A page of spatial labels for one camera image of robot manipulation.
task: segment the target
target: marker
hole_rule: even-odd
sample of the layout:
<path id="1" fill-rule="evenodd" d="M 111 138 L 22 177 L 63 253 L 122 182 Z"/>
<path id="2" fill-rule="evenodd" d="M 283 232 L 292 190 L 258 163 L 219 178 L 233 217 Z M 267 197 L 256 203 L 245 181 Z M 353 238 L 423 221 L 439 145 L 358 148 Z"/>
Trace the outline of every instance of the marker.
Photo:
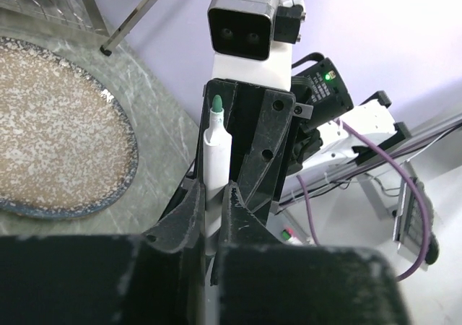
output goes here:
<path id="1" fill-rule="evenodd" d="M 209 128 L 204 131 L 205 236 L 210 238 L 222 224 L 222 202 L 230 179 L 232 136 L 224 125 L 222 98 L 215 95 L 210 110 Z M 206 254 L 214 254 L 207 249 Z"/>

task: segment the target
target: green cap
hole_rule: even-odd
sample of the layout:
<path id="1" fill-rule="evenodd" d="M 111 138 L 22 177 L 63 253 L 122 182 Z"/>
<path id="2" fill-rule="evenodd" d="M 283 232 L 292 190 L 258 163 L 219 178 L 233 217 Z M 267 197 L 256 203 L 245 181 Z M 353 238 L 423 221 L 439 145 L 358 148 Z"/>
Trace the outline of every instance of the green cap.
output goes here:
<path id="1" fill-rule="evenodd" d="M 222 97 L 215 95 L 214 100 L 212 101 L 212 112 L 220 113 L 223 111 L 223 101 Z"/>

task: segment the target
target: metal plate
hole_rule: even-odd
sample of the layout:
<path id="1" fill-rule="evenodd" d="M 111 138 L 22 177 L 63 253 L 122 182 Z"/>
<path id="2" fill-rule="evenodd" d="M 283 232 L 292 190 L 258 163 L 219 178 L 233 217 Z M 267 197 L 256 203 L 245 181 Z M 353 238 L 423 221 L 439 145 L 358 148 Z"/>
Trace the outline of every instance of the metal plate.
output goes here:
<path id="1" fill-rule="evenodd" d="M 138 167 L 120 103 L 91 74 L 37 45 L 0 38 L 0 208 L 43 219 L 117 201 Z"/>

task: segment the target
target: brown plate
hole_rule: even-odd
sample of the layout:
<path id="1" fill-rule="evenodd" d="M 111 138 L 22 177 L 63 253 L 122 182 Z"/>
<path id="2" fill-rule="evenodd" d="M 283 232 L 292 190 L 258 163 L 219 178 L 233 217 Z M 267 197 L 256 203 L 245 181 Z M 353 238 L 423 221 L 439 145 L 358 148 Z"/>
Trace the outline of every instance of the brown plate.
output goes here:
<path id="1" fill-rule="evenodd" d="M 0 37 L 0 208 L 43 219 L 90 215 L 117 201 L 138 167 L 120 103 L 53 52 Z"/>

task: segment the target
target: gray marble tabletop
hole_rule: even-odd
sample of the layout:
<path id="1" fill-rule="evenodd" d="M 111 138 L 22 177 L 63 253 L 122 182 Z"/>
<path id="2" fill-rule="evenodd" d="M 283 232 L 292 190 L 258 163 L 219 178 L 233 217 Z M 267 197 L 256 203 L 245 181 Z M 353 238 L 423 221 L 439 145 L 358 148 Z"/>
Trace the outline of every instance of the gray marble tabletop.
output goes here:
<path id="1" fill-rule="evenodd" d="M 0 235 L 141 233 L 153 226 L 194 158 L 197 125 L 126 42 L 106 57 L 96 48 L 42 38 L 26 27 L 0 26 L 0 36 L 47 48 L 93 74 L 127 113 L 139 148 L 134 182 L 115 204 L 90 217 L 61 221 L 0 210 Z"/>

